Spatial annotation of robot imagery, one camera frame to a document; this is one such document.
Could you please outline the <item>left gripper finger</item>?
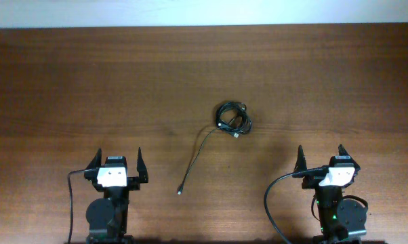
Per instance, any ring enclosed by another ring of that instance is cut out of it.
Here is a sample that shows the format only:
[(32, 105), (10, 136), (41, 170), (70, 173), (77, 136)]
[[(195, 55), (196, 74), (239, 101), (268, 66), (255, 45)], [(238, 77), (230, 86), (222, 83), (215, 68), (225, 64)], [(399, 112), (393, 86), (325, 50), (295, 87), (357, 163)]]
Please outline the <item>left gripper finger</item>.
[(148, 183), (148, 171), (145, 165), (145, 162), (142, 157), (141, 148), (138, 149), (138, 158), (137, 158), (137, 172), (140, 183)]
[(101, 166), (101, 160), (102, 160), (102, 149), (99, 148), (96, 152), (96, 155), (94, 158), (90, 161), (88, 166), (85, 168), (86, 170), (90, 169), (97, 169)]

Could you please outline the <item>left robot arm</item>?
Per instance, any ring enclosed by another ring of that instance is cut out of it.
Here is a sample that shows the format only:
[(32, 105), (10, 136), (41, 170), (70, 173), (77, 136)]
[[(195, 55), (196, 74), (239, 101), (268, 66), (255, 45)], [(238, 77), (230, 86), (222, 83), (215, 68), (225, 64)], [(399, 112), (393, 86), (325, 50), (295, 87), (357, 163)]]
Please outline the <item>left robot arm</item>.
[(109, 156), (102, 163), (100, 149), (85, 168), (84, 178), (103, 194), (89, 204), (85, 213), (89, 224), (87, 243), (135, 243), (134, 238), (127, 234), (129, 193), (148, 183), (148, 171), (140, 150), (136, 171), (137, 176), (127, 175), (127, 159), (124, 156)]

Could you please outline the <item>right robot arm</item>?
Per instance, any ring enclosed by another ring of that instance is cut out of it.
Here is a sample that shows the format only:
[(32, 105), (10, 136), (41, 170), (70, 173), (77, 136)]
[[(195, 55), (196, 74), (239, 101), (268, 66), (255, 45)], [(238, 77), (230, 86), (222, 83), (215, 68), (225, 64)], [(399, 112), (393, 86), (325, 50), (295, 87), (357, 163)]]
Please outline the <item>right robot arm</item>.
[(303, 148), (298, 147), (294, 178), (302, 179), (303, 189), (315, 191), (312, 206), (317, 206), (315, 218), (321, 227), (321, 234), (312, 238), (313, 243), (361, 242), (361, 236), (366, 234), (368, 203), (354, 195), (343, 195), (360, 170), (342, 145), (328, 165), (311, 169), (307, 168)]

